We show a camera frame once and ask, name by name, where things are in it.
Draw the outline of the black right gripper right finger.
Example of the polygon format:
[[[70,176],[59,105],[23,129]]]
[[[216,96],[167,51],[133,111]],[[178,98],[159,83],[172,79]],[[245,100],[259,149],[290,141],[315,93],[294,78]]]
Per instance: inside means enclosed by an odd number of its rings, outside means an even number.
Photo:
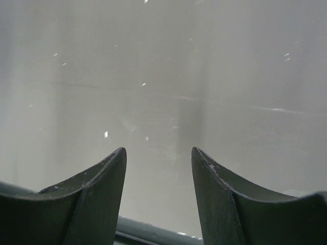
[[[326,244],[326,192],[293,197],[256,185],[192,149],[204,244]]]

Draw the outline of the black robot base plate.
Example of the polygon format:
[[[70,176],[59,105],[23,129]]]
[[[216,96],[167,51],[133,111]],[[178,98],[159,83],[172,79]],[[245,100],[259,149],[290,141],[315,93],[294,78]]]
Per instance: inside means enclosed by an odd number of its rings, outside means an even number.
[[[116,243],[202,244],[202,240],[118,216],[113,244]]]

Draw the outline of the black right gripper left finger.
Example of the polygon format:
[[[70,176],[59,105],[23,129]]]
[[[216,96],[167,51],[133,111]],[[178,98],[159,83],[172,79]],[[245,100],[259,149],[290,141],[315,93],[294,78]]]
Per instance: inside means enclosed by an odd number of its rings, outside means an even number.
[[[113,244],[126,166],[119,148],[39,192],[1,182],[1,244]]]

